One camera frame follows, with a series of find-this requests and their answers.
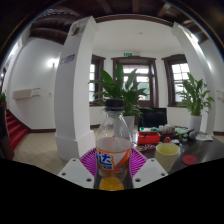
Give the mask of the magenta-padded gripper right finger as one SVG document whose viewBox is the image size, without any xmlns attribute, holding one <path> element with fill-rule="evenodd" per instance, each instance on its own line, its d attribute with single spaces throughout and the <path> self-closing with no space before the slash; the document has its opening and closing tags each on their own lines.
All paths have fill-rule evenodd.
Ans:
<svg viewBox="0 0 224 224">
<path fill-rule="evenodd" d="M 147 159 L 134 148 L 129 159 L 129 173 L 134 188 L 143 187 L 167 176 L 167 172 L 155 158 Z"/>
</svg>

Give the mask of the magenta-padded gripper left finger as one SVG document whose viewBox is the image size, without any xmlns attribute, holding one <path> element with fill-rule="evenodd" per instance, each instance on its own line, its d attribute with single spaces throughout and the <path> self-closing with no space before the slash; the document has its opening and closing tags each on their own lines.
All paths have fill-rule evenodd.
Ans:
<svg viewBox="0 0 224 224">
<path fill-rule="evenodd" d="M 84 188 L 94 188 L 97 175 L 96 149 L 93 148 L 80 158 L 72 158 L 58 176 Z"/>
</svg>

